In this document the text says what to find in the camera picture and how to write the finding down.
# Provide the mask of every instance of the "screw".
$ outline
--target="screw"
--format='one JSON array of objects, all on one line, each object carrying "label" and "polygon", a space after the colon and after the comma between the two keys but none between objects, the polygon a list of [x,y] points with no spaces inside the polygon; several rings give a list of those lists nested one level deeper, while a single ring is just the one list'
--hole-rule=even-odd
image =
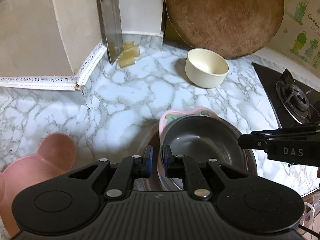
[{"label": "screw", "polygon": [[194,191],[194,194],[198,197],[205,198],[210,195],[210,191],[205,188],[198,188]]},{"label": "screw", "polygon": [[122,191],[119,189],[109,189],[107,191],[108,197],[120,197],[122,195]]}]

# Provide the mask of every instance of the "marble countertop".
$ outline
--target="marble countertop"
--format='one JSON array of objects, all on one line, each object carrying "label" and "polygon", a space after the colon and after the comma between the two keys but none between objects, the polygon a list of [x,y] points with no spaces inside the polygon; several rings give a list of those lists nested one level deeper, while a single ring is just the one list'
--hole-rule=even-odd
[{"label": "marble countertop", "polygon": [[[119,162],[136,153],[143,137],[168,109],[212,109],[242,133],[277,129],[268,97],[251,65],[281,71],[257,56],[228,60],[229,74],[217,88],[202,89],[186,77],[187,51],[168,45],[163,50],[140,47],[135,65],[120,69],[103,58],[82,92],[86,105],[72,100],[25,98],[19,90],[0,88],[0,168],[36,151],[52,132],[71,136],[77,145],[75,167],[106,157]],[[254,151],[258,175],[304,195],[319,187],[317,168],[271,161]],[[8,238],[0,229],[0,238]]]}]

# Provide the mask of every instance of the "backsplash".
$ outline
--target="backsplash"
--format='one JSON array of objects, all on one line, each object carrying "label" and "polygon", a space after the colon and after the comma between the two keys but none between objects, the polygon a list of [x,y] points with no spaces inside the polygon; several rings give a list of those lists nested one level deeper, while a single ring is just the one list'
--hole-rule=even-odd
[{"label": "backsplash", "polygon": [[267,47],[320,77],[320,0],[284,0],[282,24]]}]

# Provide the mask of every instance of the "white bowl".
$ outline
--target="white bowl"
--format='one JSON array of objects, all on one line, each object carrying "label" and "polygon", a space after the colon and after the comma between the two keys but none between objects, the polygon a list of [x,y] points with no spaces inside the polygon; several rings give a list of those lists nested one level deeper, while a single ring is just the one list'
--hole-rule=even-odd
[{"label": "white bowl", "polygon": [[214,88],[222,83],[228,72],[228,63],[219,54],[208,49],[192,49],[188,52],[186,74],[197,86]]}]

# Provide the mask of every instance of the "round wooden cutting board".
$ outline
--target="round wooden cutting board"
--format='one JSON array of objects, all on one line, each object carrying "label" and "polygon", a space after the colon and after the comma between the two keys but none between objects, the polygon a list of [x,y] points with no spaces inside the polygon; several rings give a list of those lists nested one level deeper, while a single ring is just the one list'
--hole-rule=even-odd
[{"label": "round wooden cutting board", "polygon": [[278,31],[284,0],[165,0],[168,17],[193,48],[224,58],[251,54]]}]

